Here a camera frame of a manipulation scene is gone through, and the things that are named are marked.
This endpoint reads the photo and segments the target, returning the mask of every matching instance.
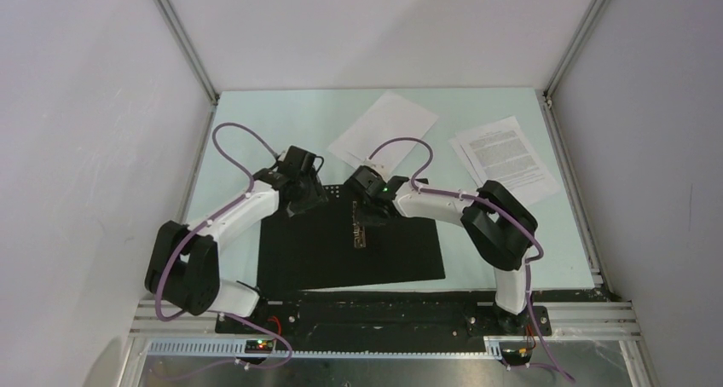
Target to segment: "white wall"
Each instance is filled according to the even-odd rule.
[[[152,0],[0,0],[0,38],[0,384],[82,385],[210,108]]]
[[[220,90],[544,88],[591,0],[172,0]]]
[[[554,104],[666,386],[720,385],[723,2],[612,0]]]

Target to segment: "metal beam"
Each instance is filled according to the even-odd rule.
[[[201,88],[206,94],[206,97],[212,105],[218,103],[218,93],[211,83],[211,79],[208,77],[208,73],[205,71],[199,54],[196,52],[191,39],[188,37],[186,30],[183,28],[181,20],[178,18],[176,10],[173,8],[171,0],[154,0],[159,8],[161,15],[168,28],[171,30],[171,35],[176,39],[178,47],[181,49],[183,56],[186,58],[188,65],[191,66],[191,70],[194,72],[194,76],[199,81]]]
[[[567,73],[568,68],[570,68],[570,64],[580,53],[582,46],[590,37],[590,33],[592,33],[595,24],[598,23],[600,15],[609,2],[610,0],[593,0],[587,7],[587,11],[583,16],[580,25],[575,30],[575,34],[570,41],[570,45],[568,45],[562,60],[555,68],[555,72],[552,74],[549,83],[547,83],[547,87],[545,88],[546,97],[551,97],[555,94],[563,76]]]

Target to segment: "table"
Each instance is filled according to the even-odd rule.
[[[517,117],[560,187],[564,187],[550,137],[547,134],[535,91],[530,88],[496,89],[395,89],[398,95],[439,115],[425,135],[435,150],[435,160],[422,175],[432,186],[476,189],[448,140],[454,133]],[[326,158],[321,170],[324,184],[341,184],[352,167],[327,151],[329,144],[347,130],[386,90],[281,90],[226,91],[221,94],[213,127],[234,121],[251,127],[276,151],[296,145]],[[241,130],[226,129],[219,142],[234,158],[252,172],[272,164],[273,159],[252,137]],[[411,175],[426,159],[426,150],[416,147],[396,168],[394,174]],[[187,221],[202,217],[230,201],[247,184],[246,177],[221,157],[208,142],[188,207]],[[529,207],[540,227],[537,238],[546,255],[532,265],[535,289],[589,289],[593,277],[587,262],[576,221],[564,189]],[[256,284],[260,223],[238,238],[220,256],[221,276]],[[495,288],[493,269],[474,248],[464,230],[437,223],[444,280],[426,280],[345,290],[375,291],[458,291]]]

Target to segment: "purple cable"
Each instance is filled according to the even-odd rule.
[[[168,263],[165,265],[163,272],[161,273],[158,288],[156,289],[156,292],[155,292],[156,316],[158,317],[158,319],[160,321],[172,321],[172,320],[176,319],[177,317],[181,316],[183,313],[185,313],[185,310],[179,310],[176,313],[174,313],[173,315],[166,316],[163,314],[163,310],[161,309],[161,300],[162,300],[162,296],[163,296],[163,290],[165,288],[165,282],[168,280],[168,275],[171,273],[171,268],[173,267],[173,263],[178,259],[178,256],[181,254],[181,251],[183,250],[183,248],[194,237],[194,235],[196,235],[201,229],[208,226],[208,221],[216,220],[221,215],[228,212],[228,210],[230,210],[231,208],[233,208],[233,207],[237,206],[238,204],[240,204],[241,202],[243,202],[244,199],[246,199],[246,194],[250,193],[253,190],[253,185],[254,185],[253,184],[253,174],[246,167],[244,167],[241,163],[239,163],[238,161],[233,159],[230,155],[228,155],[228,153],[226,153],[223,150],[223,148],[221,148],[221,145],[218,143],[218,139],[217,139],[218,131],[225,127],[236,127],[236,128],[242,129],[244,131],[247,131],[249,134],[256,137],[256,139],[259,140],[261,142],[261,144],[263,144],[263,146],[267,150],[269,150],[271,155],[274,156],[274,159],[278,159],[278,157],[279,157],[279,154],[276,153],[276,151],[274,151],[274,149],[271,148],[271,146],[267,142],[265,142],[259,134],[257,134],[255,131],[249,129],[248,127],[246,127],[244,125],[237,124],[237,123],[221,123],[213,130],[213,133],[211,134],[211,139],[213,140],[214,147],[226,160],[228,160],[231,164],[235,165],[237,168],[239,168],[241,171],[243,171],[244,174],[246,174],[246,176],[249,178],[249,185],[248,185],[248,188],[241,195],[239,195],[236,199],[233,199],[231,202],[226,204],[220,210],[214,212],[210,217],[206,218],[206,220],[203,221],[202,223],[200,223],[197,227],[191,229],[190,232],[188,232],[188,234],[185,237],[183,237],[181,242],[178,243],[178,245],[176,246],[176,249],[174,249],[173,252],[171,253],[171,257],[169,257]],[[269,330],[266,330],[263,327],[257,326],[238,315],[233,315],[230,313],[223,313],[223,314],[236,321],[243,323],[244,325],[246,325],[252,329],[266,333],[266,334],[272,336],[273,338],[280,340],[289,351],[289,354],[284,358],[284,360],[282,360],[278,363],[268,365],[268,366],[261,366],[261,365],[257,365],[257,364],[245,363],[247,366],[254,367],[254,368],[275,368],[275,367],[283,366],[289,360],[292,359],[292,356],[293,356],[292,346],[282,336],[280,336],[274,332],[271,332]],[[224,360],[220,360],[220,361],[214,361],[213,363],[209,364],[208,366],[202,367],[202,368],[195,370],[193,372],[190,372],[188,374],[183,374],[182,376],[165,378],[165,377],[159,376],[157,374],[154,374],[154,375],[156,375],[156,377],[162,378],[163,380],[166,380],[166,381],[177,381],[180,379],[192,377],[195,374],[201,373],[212,367],[220,366],[222,364],[227,364],[227,363],[236,363],[236,360],[237,359],[224,359]]]
[[[532,272],[529,268],[529,263],[534,261],[539,261],[542,259],[543,256],[545,256],[545,252],[542,250],[542,245],[540,242],[537,241],[535,236],[528,231],[521,223],[519,223],[512,215],[508,214],[505,210],[500,208],[499,206],[493,204],[492,202],[484,199],[479,198],[476,195],[470,195],[468,193],[455,193],[452,191],[446,191],[443,189],[435,189],[435,188],[422,188],[417,184],[417,176],[421,174],[422,171],[426,170],[426,168],[431,164],[432,159],[434,159],[434,151],[431,149],[431,146],[427,144],[426,142],[420,140],[419,138],[414,137],[397,137],[392,138],[391,140],[384,142],[382,145],[377,147],[372,154],[369,156],[369,159],[372,159],[374,155],[376,155],[379,150],[382,148],[388,146],[389,144],[393,142],[417,142],[423,146],[426,147],[427,151],[429,151],[429,158],[426,160],[426,162],[416,171],[412,174],[412,177],[409,178],[409,183],[412,186],[412,189],[415,191],[418,191],[420,193],[427,193],[427,194],[435,194],[435,195],[444,195],[447,197],[453,197],[453,198],[463,198],[463,199],[470,199],[476,202],[479,202],[482,205],[485,205],[489,208],[491,208],[493,211],[497,212],[500,217],[505,218],[509,223],[512,224],[522,235],[524,235],[529,242],[535,246],[537,249],[537,255],[533,257],[527,257],[524,260],[524,276],[525,276],[525,285],[524,285],[524,296],[525,301],[527,302],[527,311],[529,313],[529,317],[532,319],[532,325],[535,328],[535,332],[537,333],[538,339],[540,339],[540,344],[542,345],[542,348],[547,353],[547,356],[550,358],[550,361],[552,362],[552,366],[550,365],[543,365],[542,363],[533,363],[533,364],[539,364],[539,366],[534,366],[538,368],[547,368],[545,366],[550,366],[550,368],[553,368],[558,373],[562,374],[562,376],[569,381],[570,383],[574,384],[575,378],[572,377],[572,375],[568,372],[566,372],[558,363],[558,361],[555,359],[554,355],[552,355],[552,352],[550,351],[550,346],[547,344],[547,341],[542,337],[542,332],[540,331],[540,326],[537,324],[537,319],[535,318],[535,312],[532,309]]]

